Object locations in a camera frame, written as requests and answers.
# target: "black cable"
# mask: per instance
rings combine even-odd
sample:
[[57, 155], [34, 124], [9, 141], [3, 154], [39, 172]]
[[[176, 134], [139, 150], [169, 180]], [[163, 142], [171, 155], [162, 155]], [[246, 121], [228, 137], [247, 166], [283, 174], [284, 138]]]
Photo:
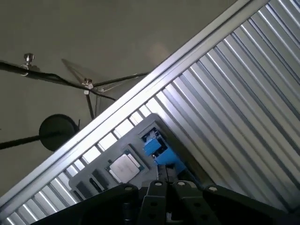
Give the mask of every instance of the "black cable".
[[92, 103], [90, 101], [90, 95], [85, 95], [86, 97], [86, 101], [88, 102], [88, 107], [89, 107], [89, 112], [90, 112], [90, 117], [92, 118], [92, 120], [95, 118], [94, 116], [94, 112], [93, 112], [93, 107], [92, 107]]
[[113, 101], [116, 100], [112, 97], [99, 94], [99, 93], [95, 92], [94, 90], [90, 90], [86, 87], [83, 87], [81, 85], [78, 85], [78, 84], [72, 83], [68, 80], [65, 80], [64, 78], [62, 78], [62, 77], [60, 77], [56, 74], [47, 74], [47, 73], [27, 70], [27, 69], [24, 69], [24, 68], [21, 68], [21, 67], [10, 65], [10, 64], [5, 63], [5, 62], [0, 62], [0, 70], [5, 70], [5, 71], [8, 71], [8, 72], [13, 72], [13, 73], [18, 73], [18, 74], [28, 73], [28, 75], [26, 77], [29, 77], [29, 78], [32, 78], [32, 79], [43, 80], [43, 81], [48, 81], [48, 82], [53, 82], [53, 83], [59, 83], [59, 84], [63, 84], [63, 85], [66, 85], [66, 86], [73, 87], [73, 88], [81, 89], [81, 90], [88, 90], [91, 93], [93, 93], [94, 95], [104, 97], [104, 98], [107, 98], [107, 99], [110, 99], [110, 100], [113, 100]]
[[120, 81], [129, 80], [129, 79], [134, 79], [134, 78], [137, 78], [137, 77], [146, 76], [148, 74], [149, 74], [149, 72], [147, 72], [147, 73], [140, 73], [140, 74], [134, 74], [132, 76], [126, 76], [126, 77], [122, 77], [122, 78], [117, 78], [117, 79], [110, 80], [110, 81], [104, 81], [104, 82], [100, 82], [100, 83], [94, 84], [94, 87], [99, 87], [99, 86], [103, 86], [103, 85], [106, 85], [106, 84], [111, 84], [111, 83], [116, 83], [116, 82], [120, 82]]

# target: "metal grating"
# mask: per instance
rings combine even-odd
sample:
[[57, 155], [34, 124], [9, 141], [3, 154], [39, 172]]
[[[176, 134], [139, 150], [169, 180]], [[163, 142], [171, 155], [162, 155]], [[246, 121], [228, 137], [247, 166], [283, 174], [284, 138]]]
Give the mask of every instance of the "metal grating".
[[[100, 123], [91, 134], [98, 131], [101, 140], [82, 150], [4, 224], [29, 224], [75, 204], [69, 178], [150, 113], [165, 121], [215, 183], [279, 209], [297, 207], [299, 12], [295, 0], [272, 0], [183, 73], [174, 69], [169, 82], [160, 79], [165, 85], [149, 85], [128, 102], [129, 114], [117, 111]], [[120, 115], [125, 118], [117, 122]], [[82, 146], [95, 140], [90, 135]]]

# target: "white ceiling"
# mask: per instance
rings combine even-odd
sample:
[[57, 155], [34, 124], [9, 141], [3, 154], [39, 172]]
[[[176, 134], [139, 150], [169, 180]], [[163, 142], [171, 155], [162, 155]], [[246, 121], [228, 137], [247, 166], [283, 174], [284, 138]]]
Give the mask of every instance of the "white ceiling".
[[[0, 60], [36, 55], [43, 72], [74, 80], [61, 59], [95, 82], [152, 70], [235, 0], [2, 0]], [[116, 98], [134, 83], [110, 91]], [[111, 104], [102, 102], [100, 110]], [[38, 134], [62, 113], [90, 122], [81, 90], [0, 71], [0, 142]], [[0, 151], [0, 196], [51, 153], [40, 142]]]

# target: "round black disc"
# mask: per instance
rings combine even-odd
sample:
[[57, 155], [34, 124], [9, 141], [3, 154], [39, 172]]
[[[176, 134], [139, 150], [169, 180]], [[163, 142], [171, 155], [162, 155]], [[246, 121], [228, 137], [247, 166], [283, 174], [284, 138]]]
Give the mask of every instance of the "round black disc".
[[38, 131], [41, 143], [50, 151], [56, 151], [79, 131], [78, 126], [68, 116], [55, 114], [46, 118]]

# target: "metal frame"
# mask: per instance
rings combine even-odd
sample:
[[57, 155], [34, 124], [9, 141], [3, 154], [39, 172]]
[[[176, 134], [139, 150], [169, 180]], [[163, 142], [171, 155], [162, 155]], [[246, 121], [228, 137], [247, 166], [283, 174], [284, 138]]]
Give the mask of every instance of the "metal frame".
[[127, 94], [105, 110], [33, 172], [0, 198], [0, 220], [55, 179], [101, 138], [136, 112], [148, 99], [172, 82], [192, 63], [264, 6], [268, 0], [238, 0], [172, 56], [160, 64]]

